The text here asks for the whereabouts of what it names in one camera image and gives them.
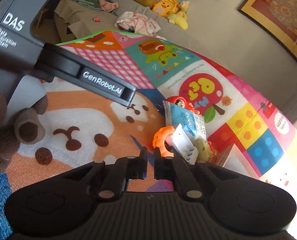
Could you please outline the grey sofa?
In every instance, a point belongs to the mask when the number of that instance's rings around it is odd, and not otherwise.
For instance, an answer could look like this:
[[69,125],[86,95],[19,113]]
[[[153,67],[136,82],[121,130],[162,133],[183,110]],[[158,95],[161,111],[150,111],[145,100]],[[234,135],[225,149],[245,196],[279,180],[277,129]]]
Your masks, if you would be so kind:
[[161,30],[155,36],[193,50],[217,63],[231,67],[237,54],[234,42],[223,24],[213,23],[202,16],[204,9],[189,7],[189,28],[183,30],[167,18],[153,12],[149,7],[134,0],[105,0],[119,4],[113,12],[100,8],[99,0],[50,0],[48,7],[40,12],[42,20],[35,20],[33,33],[50,43],[71,41],[103,30],[123,30],[115,26],[117,18],[125,11],[138,12],[156,21]]

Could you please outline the pink pig plush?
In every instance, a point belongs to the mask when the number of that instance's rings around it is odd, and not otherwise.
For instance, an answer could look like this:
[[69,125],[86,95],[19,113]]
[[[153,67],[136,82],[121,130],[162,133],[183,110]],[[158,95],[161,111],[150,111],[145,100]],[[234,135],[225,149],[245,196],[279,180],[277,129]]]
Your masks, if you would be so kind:
[[119,4],[116,2],[108,2],[105,0],[99,0],[100,8],[105,12],[113,12],[118,9]]

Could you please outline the white battery charger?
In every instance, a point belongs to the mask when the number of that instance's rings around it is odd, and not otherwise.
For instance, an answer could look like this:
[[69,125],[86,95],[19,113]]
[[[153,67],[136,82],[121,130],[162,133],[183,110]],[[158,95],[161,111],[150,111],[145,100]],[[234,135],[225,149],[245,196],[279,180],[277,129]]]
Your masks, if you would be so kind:
[[198,157],[198,149],[186,135],[181,124],[174,126],[174,132],[168,135],[165,142],[172,147],[187,163],[194,165]]

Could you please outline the white pink crumpled cloth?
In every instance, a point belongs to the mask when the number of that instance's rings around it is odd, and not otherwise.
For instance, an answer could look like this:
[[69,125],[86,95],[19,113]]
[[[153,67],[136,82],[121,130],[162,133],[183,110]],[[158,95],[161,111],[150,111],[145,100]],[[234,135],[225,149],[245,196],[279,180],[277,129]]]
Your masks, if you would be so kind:
[[115,26],[125,31],[133,31],[137,34],[155,36],[161,30],[160,25],[151,18],[138,12],[125,11],[115,23]]

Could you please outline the gold framed wall picture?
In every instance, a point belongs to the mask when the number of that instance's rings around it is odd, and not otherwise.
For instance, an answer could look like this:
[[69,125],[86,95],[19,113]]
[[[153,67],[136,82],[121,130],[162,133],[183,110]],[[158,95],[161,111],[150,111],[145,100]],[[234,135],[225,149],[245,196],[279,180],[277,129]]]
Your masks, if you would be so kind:
[[245,0],[238,11],[281,44],[297,62],[297,0]]

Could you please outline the yellow duck plush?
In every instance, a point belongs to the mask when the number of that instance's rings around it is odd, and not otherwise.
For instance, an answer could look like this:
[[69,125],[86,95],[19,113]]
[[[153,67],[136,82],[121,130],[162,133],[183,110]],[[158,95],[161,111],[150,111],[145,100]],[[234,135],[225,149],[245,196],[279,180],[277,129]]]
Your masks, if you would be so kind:
[[161,17],[167,18],[170,14],[175,14],[178,9],[176,0],[161,0],[153,4],[152,11]]

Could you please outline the hello kitty camera toy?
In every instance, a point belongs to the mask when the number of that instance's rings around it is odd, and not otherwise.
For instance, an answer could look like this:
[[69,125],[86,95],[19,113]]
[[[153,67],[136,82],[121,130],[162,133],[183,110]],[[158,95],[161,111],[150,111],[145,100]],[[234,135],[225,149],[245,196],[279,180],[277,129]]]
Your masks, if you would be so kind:
[[197,161],[200,163],[210,162],[215,163],[217,159],[217,152],[214,150],[210,141],[202,139],[195,142],[195,147],[198,150]]

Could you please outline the red hooded doll keychain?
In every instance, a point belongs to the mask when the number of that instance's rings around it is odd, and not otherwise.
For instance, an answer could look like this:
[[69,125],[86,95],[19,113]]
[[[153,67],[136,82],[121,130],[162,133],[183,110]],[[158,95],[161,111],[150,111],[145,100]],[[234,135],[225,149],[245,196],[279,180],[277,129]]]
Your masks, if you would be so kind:
[[199,111],[193,107],[193,104],[191,102],[187,102],[186,99],[181,96],[170,96],[163,104],[172,115],[190,113],[199,114]]

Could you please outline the yellow dog plush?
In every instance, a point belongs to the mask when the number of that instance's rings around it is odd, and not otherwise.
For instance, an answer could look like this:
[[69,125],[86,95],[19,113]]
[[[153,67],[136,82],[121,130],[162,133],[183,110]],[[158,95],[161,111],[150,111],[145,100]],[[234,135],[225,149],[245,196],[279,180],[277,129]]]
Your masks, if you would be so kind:
[[188,29],[187,23],[187,10],[189,7],[189,1],[182,1],[177,5],[177,12],[170,14],[167,19],[170,23],[177,25],[178,27],[182,28],[183,30]]

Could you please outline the orange plastic toy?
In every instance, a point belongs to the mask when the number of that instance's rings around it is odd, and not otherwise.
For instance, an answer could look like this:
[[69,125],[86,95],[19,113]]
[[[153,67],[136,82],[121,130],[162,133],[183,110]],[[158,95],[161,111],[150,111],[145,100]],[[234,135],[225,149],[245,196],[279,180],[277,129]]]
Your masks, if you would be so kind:
[[158,148],[162,157],[174,157],[174,154],[167,150],[165,140],[168,135],[173,135],[175,129],[173,126],[160,128],[153,137],[153,148]]

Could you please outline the blue wet wipes packet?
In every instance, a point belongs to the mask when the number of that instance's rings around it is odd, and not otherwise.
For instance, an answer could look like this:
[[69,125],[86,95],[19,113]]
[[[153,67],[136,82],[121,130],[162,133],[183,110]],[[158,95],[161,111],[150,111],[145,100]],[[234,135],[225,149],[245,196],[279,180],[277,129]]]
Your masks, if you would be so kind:
[[181,124],[186,135],[192,142],[200,139],[208,141],[204,118],[201,115],[193,113],[172,115],[165,107],[164,113],[166,126],[175,126],[176,124]]

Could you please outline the colourful cartoon play mat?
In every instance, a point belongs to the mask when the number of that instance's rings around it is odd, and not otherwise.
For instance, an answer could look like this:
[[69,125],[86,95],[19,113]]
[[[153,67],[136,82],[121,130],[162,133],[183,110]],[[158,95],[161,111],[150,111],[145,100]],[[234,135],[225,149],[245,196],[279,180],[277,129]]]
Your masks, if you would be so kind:
[[[0,239],[12,230],[4,203],[22,187],[94,160],[113,164],[148,149],[148,177],[131,191],[169,191],[153,178],[153,137],[162,127],[181,124],[194,142],[206,140],[225,166],[290,193],[297,204],[297,130],[261,93],[238,76],[179,45],[139,34],[102,31],[61,44],[136,86],[129,107],[56,78],[34,80],[12,98],[9,121],[38,137],[16,148],[0,174]],[[289,226],[297,239],[297,211]]]

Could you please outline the pink cardboard box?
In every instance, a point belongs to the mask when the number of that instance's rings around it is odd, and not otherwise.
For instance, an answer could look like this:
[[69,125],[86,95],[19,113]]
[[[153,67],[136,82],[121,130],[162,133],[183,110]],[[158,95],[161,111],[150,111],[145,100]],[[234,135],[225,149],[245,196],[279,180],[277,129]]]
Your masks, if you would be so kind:
[[257,180],[260,179],[255,170],[248,163],[243,153],[235,144],[227,147],[225,150],[217,154],[215,164]]

